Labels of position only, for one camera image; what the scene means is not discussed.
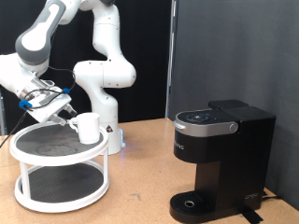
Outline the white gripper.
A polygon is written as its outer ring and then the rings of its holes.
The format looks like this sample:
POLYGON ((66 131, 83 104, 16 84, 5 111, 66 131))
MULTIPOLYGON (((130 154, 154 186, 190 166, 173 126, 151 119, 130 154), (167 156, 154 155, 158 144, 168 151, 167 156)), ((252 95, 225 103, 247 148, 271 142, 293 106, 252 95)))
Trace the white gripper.
POLYGON ((40 123, 53 121, 65 126, 66 120, 59 117, 59 113, 65 110, 71 117, 77 115, 77 111, 69 104, 71 97, 68 94, 50 92, 41 93, 30 101, 30 115, 40 123))

